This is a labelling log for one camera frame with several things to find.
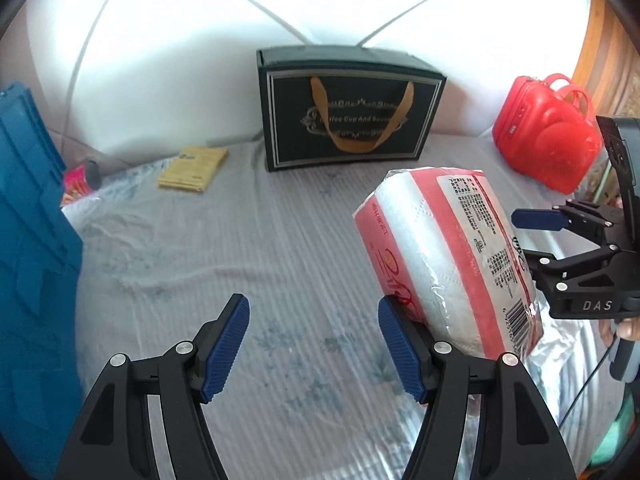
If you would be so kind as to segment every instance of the tissue pack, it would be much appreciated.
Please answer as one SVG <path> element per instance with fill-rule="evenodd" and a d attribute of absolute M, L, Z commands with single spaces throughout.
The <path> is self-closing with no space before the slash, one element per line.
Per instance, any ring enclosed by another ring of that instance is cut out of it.
<path fill-rule="evenodd" d="M 391 172 L 354 219 L 383 293 L 436 339 L 495 359 L 542 337 L 526 260 L 481 171 Z"/>

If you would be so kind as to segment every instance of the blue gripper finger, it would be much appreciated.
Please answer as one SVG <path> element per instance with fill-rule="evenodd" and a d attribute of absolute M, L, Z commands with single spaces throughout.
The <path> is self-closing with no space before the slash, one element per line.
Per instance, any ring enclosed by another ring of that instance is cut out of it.
<path fill-rule="evenodd" d="M 539 231 L 561 231 L 569 226 L 568 219 L 555 209 L 516 209 L 511 214 L 511 223 L 518 229 Z"/>
<path fill-rule="evenodd" d="M 416 402 L 422 402 L 426 390 L 422 382 L 420 358 L 386 298 L 378 303 L 378 324 L 404 390 L 414 396 Z"/>
<path fill-rule="evenodd" d="M 226 320 L 209 357 L 207 358 L 206 376 L 202 385 L 202 397 L 208 402 L 225 387 L 234 364 L 240 343 L 249 326 L 249 301 L 244 296 L 233 307 Z"/>

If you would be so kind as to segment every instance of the bed sheet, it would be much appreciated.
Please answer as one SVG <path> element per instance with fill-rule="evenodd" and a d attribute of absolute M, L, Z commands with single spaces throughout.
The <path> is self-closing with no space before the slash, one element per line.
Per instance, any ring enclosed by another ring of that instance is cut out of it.
<path fill-rule="evenodd" d="M 402 390 L 378 329 L 382 293 L 352 213 L 388 170 L 420 166 L 484 170 L 508 214 L 564 197 L 513 173 L 487 134 L 431 135 L 418 161 L 280 173 L 266 171 L 260 140 L 229 152 L 202 195 L 158 189 L 160 161 L 65 209 L 84 241 L 76 345 L 85 393 L 111 355 L 164 353 L 241 292 L 249 329 L 224 391 L 204 407 L 229 478 L 400 478 L 424 409 Z M 518 237 L 558 257 L 591 247 L 571 233 Z M 527 368 L 558 420 L 604 347 L 593 323 L 546 310 L 543 323 Z M 622 394 L 603 367 L 569 418 L 562 435 L 577 470 Z M 468 478 L 477 422 L 467 417 L 457 479 Z M 172 478 L 157 402 L 151 423 L 161 478 Z"/>

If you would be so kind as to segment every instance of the finger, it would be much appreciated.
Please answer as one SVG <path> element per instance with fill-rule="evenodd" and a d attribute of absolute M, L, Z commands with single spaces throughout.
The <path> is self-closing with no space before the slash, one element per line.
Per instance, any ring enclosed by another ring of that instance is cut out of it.
<path fill-rule="evenodd" d="M 611 331 L 611 322 L 609 319 L 601 319 L 598 322 L 600 330 L 600 338 L 604 346 L 611 346 L 613 343 L 613 332 Z"/>
<path fill-rule="evenodd" d="M 640 341 L 640 319 L 625 319 L 618 325 L 618 337 L 629 341 Z"/>
<path fill-rule="evenodd" d="M 604 337 L 608 332 L 611 332 L 611 322 L 609 319 L 599 319 L 598 320 L 598 329 L 600 330 L 600 335 Z"/>

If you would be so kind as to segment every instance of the white tent fabric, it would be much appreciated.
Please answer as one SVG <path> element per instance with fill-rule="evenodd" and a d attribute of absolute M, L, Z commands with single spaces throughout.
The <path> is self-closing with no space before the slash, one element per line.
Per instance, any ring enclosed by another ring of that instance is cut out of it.
<path fill-rule="evenodd" d="M 28 0 L 0 41 L 0 85 L 34 92 L 71 167 L 113 173 L 262 126 L 255 51 L 404 50 L 447 76 L 433 123 L 476 136 L 519 75 L 571 75 L 590 0 Z"/>

